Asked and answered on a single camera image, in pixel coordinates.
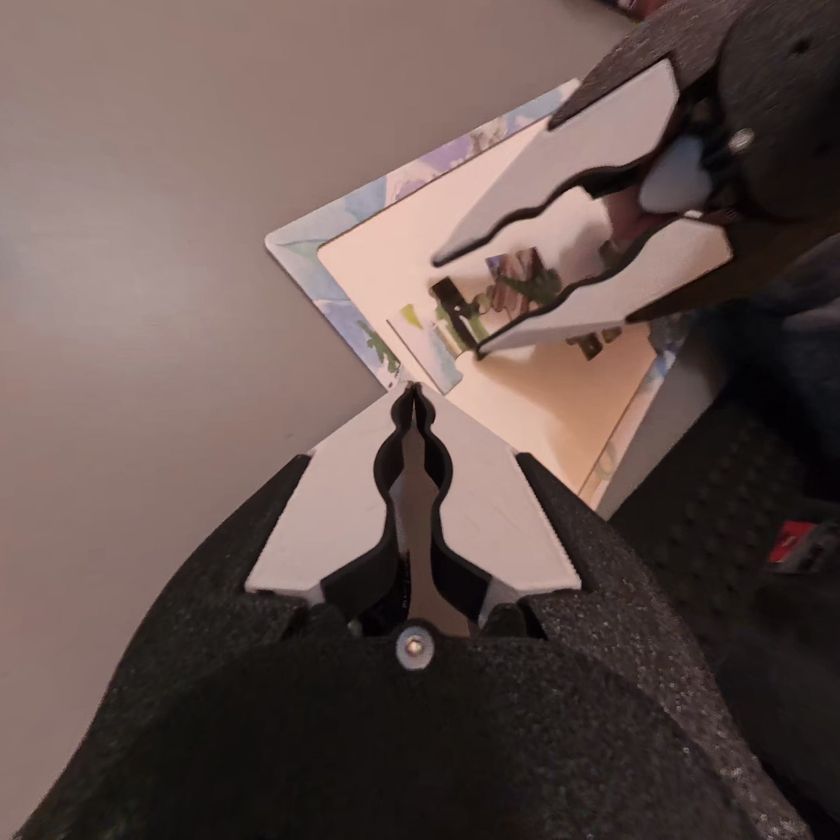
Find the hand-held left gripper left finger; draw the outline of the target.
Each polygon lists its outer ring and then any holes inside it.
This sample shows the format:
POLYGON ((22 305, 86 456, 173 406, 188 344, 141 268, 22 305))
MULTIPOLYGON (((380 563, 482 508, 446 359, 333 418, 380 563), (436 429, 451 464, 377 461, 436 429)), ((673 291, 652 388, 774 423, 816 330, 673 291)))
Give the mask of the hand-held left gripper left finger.
POLYGON ((245 583, 310 606, 373 606, 400 563, 392 488, 404 470, 415 387, 386 393, 308 454, 245 583))

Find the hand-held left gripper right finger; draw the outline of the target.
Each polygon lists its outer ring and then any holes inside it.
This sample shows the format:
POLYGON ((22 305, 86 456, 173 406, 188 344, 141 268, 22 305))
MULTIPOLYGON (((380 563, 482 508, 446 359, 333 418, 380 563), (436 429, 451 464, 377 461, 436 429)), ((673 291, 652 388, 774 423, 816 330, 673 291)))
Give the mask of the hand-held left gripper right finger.
POLYGON ((518 459, 499 436, 418 386, 434 585, 469 621, 524 597, 580 591, 582 579, 518 459))

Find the red label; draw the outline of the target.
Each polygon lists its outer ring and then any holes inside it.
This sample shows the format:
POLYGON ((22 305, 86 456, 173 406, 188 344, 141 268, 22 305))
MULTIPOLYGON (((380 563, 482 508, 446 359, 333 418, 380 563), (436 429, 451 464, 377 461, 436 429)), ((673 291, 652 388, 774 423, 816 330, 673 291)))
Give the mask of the red label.
POLYGON ((781 565, 794 558, 795 552, 805 546, 816 525, 803 520, 784 520, 775 538, 767 562, 781 565))

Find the grey desk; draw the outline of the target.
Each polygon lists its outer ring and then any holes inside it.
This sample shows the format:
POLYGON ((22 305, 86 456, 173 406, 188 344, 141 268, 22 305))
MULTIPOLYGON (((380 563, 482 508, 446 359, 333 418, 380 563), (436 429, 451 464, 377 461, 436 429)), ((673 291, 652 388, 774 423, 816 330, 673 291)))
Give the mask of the grey desk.
POLYGON ((600 2, 2 2, 2 838, 156 596, 375 379, 264 237, 586 74, 600 2))

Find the dark tree puzzle piece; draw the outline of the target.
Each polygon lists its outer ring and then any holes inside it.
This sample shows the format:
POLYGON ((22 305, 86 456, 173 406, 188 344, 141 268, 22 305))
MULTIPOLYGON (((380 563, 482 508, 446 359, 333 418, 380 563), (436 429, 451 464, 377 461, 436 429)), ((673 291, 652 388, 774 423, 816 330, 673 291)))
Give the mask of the dark tree puzzle piece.
POLYGON ((426 377, 442 394, 463 375, 457 359, 474 353, 488 336, 482 318, 488 312, 488 289, 461 288, 449 277, 426 286, 419 297, 403 304, 386 323, 405 345, 426 377))

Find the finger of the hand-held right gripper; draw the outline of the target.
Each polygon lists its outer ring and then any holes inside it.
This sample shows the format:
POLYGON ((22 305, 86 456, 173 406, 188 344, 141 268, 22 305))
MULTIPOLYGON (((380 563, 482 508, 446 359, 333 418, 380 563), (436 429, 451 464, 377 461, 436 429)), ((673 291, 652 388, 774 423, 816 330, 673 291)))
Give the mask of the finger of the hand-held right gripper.
POLYGON ((621 328, 636 312, 732 258, 723 227, 678 217, 648 231, 613 269, 573 284, 549 306, 516 318, 482 340, 476 356, 621 328))
POLYGON ((669 59, 624 82, 522 150, 434 253, 446 266, 488 244, 506 226, 543 213, 587 177, 622 174, 653 153, 679 100, 669 59))

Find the landscape jigsaw puzzle board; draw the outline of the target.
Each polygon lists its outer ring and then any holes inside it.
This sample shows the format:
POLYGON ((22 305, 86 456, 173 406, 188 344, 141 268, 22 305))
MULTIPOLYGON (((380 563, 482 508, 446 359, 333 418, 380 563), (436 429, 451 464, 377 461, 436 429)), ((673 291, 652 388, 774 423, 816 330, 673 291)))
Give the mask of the landscape jigsaw puzzle board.
POLYGON ((518 451, 529 452, 596 508, 686 341, 689 317, 635 324, 591 360, 547 343, 477 360, 446 322, 432 285, 487 303, 486 259, 535 247, 564 285, 600 271, 606 214, 582 190, 503 230, 489 246, 436 269, 433 252, 467 209, 579 86, 541 96, 272 231, 269 253, 387 390, 437 388, 403 338, 446 342, 447 400, 518 451))

